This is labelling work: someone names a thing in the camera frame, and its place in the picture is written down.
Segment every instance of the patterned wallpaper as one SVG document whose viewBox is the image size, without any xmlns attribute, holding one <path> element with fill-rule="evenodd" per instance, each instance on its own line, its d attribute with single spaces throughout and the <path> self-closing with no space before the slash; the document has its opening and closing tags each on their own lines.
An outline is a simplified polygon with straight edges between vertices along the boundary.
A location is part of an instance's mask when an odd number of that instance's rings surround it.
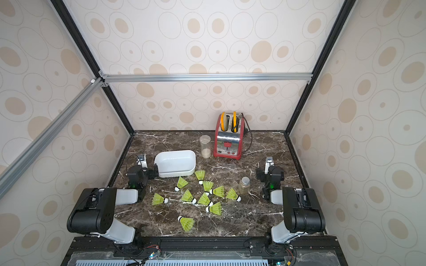
<svg viewBox="0 0 426 266">
<path fill-rule="evenodd" d="M 254 130 L 283 130 L 306 81 L 110 85 L 135 130 L 215 130 L 225 111 L 243 112 Z"/>
<path fill-rule="evenodd" d="M 291 133 L 350 266 L 426 261 L 426 2 L 360 0 Z"/>
<path fill-rule="evenodd" d="M 107 74 L 310 72 L 343 0 L 67 0 Z"/>
<path fill-rule="evenodd" d="M 98 89 L 0 200 L 0 265 L 60 265 L 81 191 L 108 182 L 129 134 Z"/>
<path fill-rule="evenodd" d="M 93 76 L 52 8 L 0 1 L 0 174 Z"/>
</svg>

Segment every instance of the blue vent grille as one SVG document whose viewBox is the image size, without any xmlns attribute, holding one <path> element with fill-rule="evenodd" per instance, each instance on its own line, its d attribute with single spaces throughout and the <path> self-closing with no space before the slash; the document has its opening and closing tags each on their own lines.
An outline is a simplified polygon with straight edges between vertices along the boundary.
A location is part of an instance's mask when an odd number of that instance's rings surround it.
<svg viewBox="0 0 426 266">
<path fill-rule="evenodd" d="M 134 260 L 78 260 L 76 266 L 126 266 Z M 268 266 L 268 260 L 148 260 L 145 266 Z"/>
</svg>

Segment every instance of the toaster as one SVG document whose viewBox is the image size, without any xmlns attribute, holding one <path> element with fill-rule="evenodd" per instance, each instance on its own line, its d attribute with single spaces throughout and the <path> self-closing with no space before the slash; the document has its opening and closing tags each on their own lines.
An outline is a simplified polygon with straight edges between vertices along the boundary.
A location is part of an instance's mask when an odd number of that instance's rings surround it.
<svg viewBox="0 0 426 266">
<path fill-rule="evenodd" d="M 239 160 L 242 153 L 244 119 L 241 114 L 220 114 L 215 132 L 214 157 L 225 157 Z"/>
</svg>

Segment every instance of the toaster power cord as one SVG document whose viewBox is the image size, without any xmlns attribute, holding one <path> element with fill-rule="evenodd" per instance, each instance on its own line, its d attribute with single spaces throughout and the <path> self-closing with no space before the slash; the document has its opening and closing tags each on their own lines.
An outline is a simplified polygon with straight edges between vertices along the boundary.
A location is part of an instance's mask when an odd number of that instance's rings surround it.
<svg viewBox="0 0 426 266">
<path fill-rule="evenodd" d="M 247 125 L 247 127 L 248 127 L 248 131 L 250 132 L 250 145 L 248 146 L 248 148 L 247 148 L 245 151 L 243 151 L 243 152 L 242 152 L 242 155 L 244 155 L 244 153 L 245 153 L 246 151 L 248 151 L 248 150 L 250 149 L 250 147 L 251 147 L 251 144 L 252 144 L 252 142 L 253 142 L 253 134 L 251 133 L 250 126 L 248 125 L 247 119 L 245 119 L 244 114 L 243 114 L 243 113 L 241 113 L 241 116 L 242 116 L 242 118 L 244 118 L 245 124 Z"/>
</svg>

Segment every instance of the black frame bar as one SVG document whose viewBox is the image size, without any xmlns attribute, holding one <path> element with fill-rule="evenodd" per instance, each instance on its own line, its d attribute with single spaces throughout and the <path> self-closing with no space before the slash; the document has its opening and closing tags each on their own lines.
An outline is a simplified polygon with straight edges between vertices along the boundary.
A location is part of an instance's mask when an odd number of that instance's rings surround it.
<svg viewBox="0 0 426 266">
<path fill-rule="evenodd" d="M 293 129 L 294 124 L 297 121 L 297 118 L 302 112 L 303 106 L 305 106 L 305 103 L 308 100 L 309 94 L 311 93 L 312 88 L 314 87 L 317 79 L 319 78 L 322 68 L 324 67 L 325 62 L 327 61 L 334 47 L 334 44 L 336 43 L 340 35 L 340 32 L 342 31 L 343 26 L 345 25 L 345 22 L 349 14 L 351 13 L 352 7 L 354 6 L 355 2 L 356 0 L 345 0 L 345 2 L 343 3 L 343 6 L 340 9 L 340 12 L 337 15 L 336 21 L 334 22 L 333 28 L 331 29 L 330 35 L 325 41 L 325 45 L 321 51 L 321 54 L 319 55 L 318 61 L 314 66 L 314 70 L 312 71 L 312 74 L 313 74 L 312 79 L 303 90 L 302 96 L 300 97 L 299 102 L 297 103 L 296 109 L 294 110 L 293 115 L 291 116 L 291 119 L 287 125 L 287 128 L 285 129 L 285 131 L 288 134 L 291 133 L 291 130 Z"/>
<path fill-rule="evenodd" d="M 135 136 L 135 133 L 130 134 L 129 139 L 127 140 L 126 146 L 124 147 L 124 150 L 120 156 L 120 160 L 118 160 L 117 165 L 115 166 L 114 172 L 112 173 L 112 176 L 108 182 L 107 187 L 112 187 L 114 185 L 115 180 L 117 179 L 118 172 L 121 169 L 121 165 L 123 165 L 124 160 L 126 159 L 127 152 L 129 151 L 130 145 L 132 145 L 133 137 Z"/>
<path fill-rule="evenodd" d="M 86 60 L 87 64 L 89 65 L 95 77 L 101 77 L 101 75 L 99 74 L 99 71 L 101 69 L 99 68 L 98 63 L 96 62 L 89 47 L 84 41 L 83 36 L 78 30 L 78 27 L 75 24 L 74 20 L 72 19 L 72 16 L 69 13 L 68 9 L 66 8 L 66 5 L 64 4 L 64 2 L 62 0 L 50 0 L 50 1 L 52 2 L 53 7 L 56 9 L 56 12 L 58 13 L 59 17 L 63 21 L 66 29 L 68 30 L 69 34 L 73 38 L 76 46 L 80 50 L 81 54 L 83 55 L 84 59 Z M 121 108 L 121 105 L 118 102 L 117 98 L 115 97 L 114 93 L 112 92 L 111 88 L 109 86 L 105 86 L 103 87 L 103 89 L 110 103 L 112 104 L 115 111 L 117 112 L 120 120 L 124 124 L 124 127 L 127 129 L 129 134 L 132 135 L 134 133 L 132 124 L 130 124 L 129 120 L 127 119 L 126 114 Z"/>
<path fill-rule="evenodd" d="M 302 186 L 304 188 L 308 188 L 309 187 L 308 182 L 306 180 L 303 169 L 300 165 L 300 161 L 297 158 L 296 151 L 294 150 L 293 144 L 290 140 L 290 136 L 285 131 L 284 131 L 284 137 L 285 137 L 285 141 L 287 142 L 288 149 L 290 150 L 291 157 L 293 158 L 294 166 L 296 167 L 297 173 L 299 174 L 300 182 L 302 182 Z"/>
</svg>

